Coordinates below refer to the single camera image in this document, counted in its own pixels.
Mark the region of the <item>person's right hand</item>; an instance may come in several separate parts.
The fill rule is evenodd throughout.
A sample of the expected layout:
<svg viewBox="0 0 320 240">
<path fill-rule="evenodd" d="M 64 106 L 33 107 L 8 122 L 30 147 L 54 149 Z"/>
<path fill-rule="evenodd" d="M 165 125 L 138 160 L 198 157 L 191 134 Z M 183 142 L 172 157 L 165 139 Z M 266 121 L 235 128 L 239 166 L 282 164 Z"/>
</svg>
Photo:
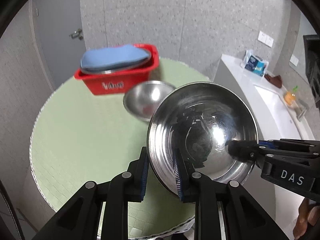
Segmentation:
<svg viewBox="0 0 320 240">
<path fill-rule="evenodd" d="M 293 229 L 295 239 L 302 237 L 307 230 L 308 224 L 315 226 L 319 220 L 319 206 L 310 204 L 308 198 L 304 198 L 298 209 L 298 218 Z"/>
</svg>

